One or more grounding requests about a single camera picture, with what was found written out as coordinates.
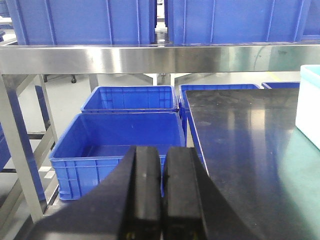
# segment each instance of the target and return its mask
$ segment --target blue plastic crate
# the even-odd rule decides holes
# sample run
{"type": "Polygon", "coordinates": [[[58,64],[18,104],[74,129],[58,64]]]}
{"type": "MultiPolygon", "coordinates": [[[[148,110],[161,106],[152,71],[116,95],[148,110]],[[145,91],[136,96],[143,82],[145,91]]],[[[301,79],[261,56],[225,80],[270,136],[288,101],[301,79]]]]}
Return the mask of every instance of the blue plastic crate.
{"type": "MultiPolygon", "coordinates": [[[[190,90],[238,90],[238,89],[259,89],[256,84],[183,84],[179,86],[179,113],[182,120],[184,132],[184,141],[187,144],[188,120],[191,120],[189,103],[187,101],[186,91],[190,90]]],[[[195,136],[196,132],[190,126],[191,134],[195,136]]]]}
{"type": "Polygon", "coordinates": [[[153,146],[161,165],[171,146],[183,146],[177,112],[77,115],[49,158],[62,200],[76,200],[102,181],[131,145],[153,146]]]}
{"type": "Polygon", "coordinates": [[[10,0],[20,45],[150,44],[154,0],[10,0]]]}
{"type": "Polygon", "coordinates": [[[311,0],[168,0],[175,44],[292,42],[302,38],[311,0]]]}
{"type": "Polygon", "coordinates": [[[5,0],[0,0],[0,16],[3,18],[9,17],[9,10],[5,0]]]}
{"type": "Polygon", "coordinates": [[[177,112],[173,86],[100,86],[81,107],[83,113],[177,112]]]}
{"type": "Polygon", "coordinates": [[[11,155],[10,155],[9,148],[8,148],[8,145],[6,142],[6,138],[5,138],[4,132],[3,132],[1,124],[0,124],[0,171],[7,164],[10,157],[11,157],[11,155]]]}
{"type": "Polygon", "coordinates": [[[320,0],[311,0],[303,40],[320,40],[320,0]]]}
{"type": "Polygon", "coordinates": [[[284,82],[263,82],[262,87],[265,89],[298,89],[299,81],[284,81],[284,82]]]}

